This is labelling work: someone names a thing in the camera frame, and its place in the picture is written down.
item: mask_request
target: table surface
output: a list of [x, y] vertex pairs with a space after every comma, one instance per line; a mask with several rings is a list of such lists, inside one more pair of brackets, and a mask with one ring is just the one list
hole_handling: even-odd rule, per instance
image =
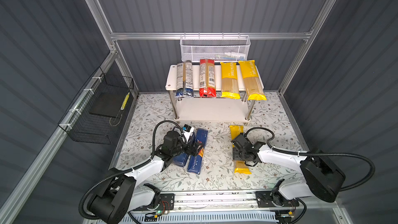
[[[199, 67], [200, 65], [192, 65], [192, 82], [193, 82], [193, 90], [199, 91]], [[215, 65], [215, 79], [216, 79], [216, 91], [221, 91], [221, 65]], [[245, 84], [243, 83], [242, 73], [240, 71], [240, 66], [236, 66], [236, 72], [238, 74], [238, 88], [239, 91], [245, 91]], [[261, 82], [261, 87], [264, 89], [263, 82], [261, 80], [260, 74], [258, 75]], [[177, 65], [171, 65], [169, 69], [169, 74], [167, 76], [166, 82], [166, 90], [167, 91], [175, 91], [177, 90]]]

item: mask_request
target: yellow pasta package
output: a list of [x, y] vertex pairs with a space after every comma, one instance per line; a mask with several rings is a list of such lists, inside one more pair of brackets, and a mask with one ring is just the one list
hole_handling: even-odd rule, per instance
[[[231, 130], [231, 140], [243, 132], [243, 126], [229, 126], [229, 128]], [[245, 165], [244, 161], [235, 161], [235, 173], [251, 174], [249, 167]]]
[[258, 77], [254, 60], [239, 61], [240, 70], [242, 72], [243, 82], [245, 83], [248, 100], [267, 100], [260, 78]]
[[235, 62], [220, 62], [221, 64], [221, 97], [240, 99], [238, 75]]

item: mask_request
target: blue pasta package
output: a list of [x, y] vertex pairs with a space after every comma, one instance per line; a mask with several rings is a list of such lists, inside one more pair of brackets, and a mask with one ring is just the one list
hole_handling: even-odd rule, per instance
[[198, 129], [198, 131], [196, 132], [195, 142], [203, 143], [203, 147], [197, 156], [191, 156], [191, 159], [188, 164], [187, 172], [200, 174], [200, 169], [202, 167], [203, 154], [205, 152], [205, 146], [206, 146], [208, 133], [209, 133], [208, 130], [205, 130], [205, 129]]
[[[195, 140], [195, 137], [196, 137], [195, 132], [193, 132], [192, 135], [188, 139], [188, 143], [191, 144]], [[188, 161], [188, 157], [189, 157], [188, 154], [185, 154], [185, 153], [180, 154], [180, 155], [174, 157], [173, 164], [175, 164], [176, 166], [179, 166], [179, 167], [185, 167], [185, 165], [187, 164], [187, 161]]]

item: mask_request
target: lower shelf board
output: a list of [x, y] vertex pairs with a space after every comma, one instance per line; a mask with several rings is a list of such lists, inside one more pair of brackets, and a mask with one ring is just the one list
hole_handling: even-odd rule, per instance
[[177, 101], [178, 121], [231, 121], [250, 122], [245, 119], [248, 103], [241, 99], [182, 98]]

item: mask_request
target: white mesh basket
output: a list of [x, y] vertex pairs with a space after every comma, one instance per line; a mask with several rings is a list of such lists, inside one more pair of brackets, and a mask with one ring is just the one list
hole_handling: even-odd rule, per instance
[[199, 62], [210, 58], [216, 62], [246, 61], [249, 54], [249, 36], [198, 35], [197, 38], [181, 36], [181, 60]]

